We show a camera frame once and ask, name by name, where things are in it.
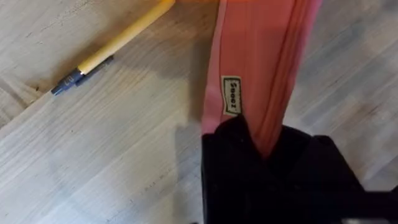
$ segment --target pink strap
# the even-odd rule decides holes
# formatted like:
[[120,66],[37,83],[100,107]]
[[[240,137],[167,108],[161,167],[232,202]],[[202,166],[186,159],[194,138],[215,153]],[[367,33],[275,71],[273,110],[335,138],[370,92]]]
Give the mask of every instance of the pink strap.
[[321,0],[221,0],[202,132],[242,112],[258,150],[276,143]]

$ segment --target fabric label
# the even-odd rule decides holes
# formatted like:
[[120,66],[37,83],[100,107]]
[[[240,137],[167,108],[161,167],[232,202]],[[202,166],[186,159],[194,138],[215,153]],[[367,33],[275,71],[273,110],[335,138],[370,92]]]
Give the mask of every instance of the fabric label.
[[241,77],[222,76],[224,114],[236,116],[242,113]]

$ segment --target wooden surface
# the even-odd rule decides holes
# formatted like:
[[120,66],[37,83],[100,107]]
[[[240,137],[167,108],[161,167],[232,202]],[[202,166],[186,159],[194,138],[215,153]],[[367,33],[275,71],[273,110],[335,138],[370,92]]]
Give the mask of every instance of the wooden surface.
[[[45,92],[153,3],[114,2],[4,1],[2,75]],[[0,129],[2,223],[201,222],[216,7],[177,4],[86,85],[46,93]],[[396,0],[325,1],[285,119],[331,135],[369,189],[398,184],[397,24]]]

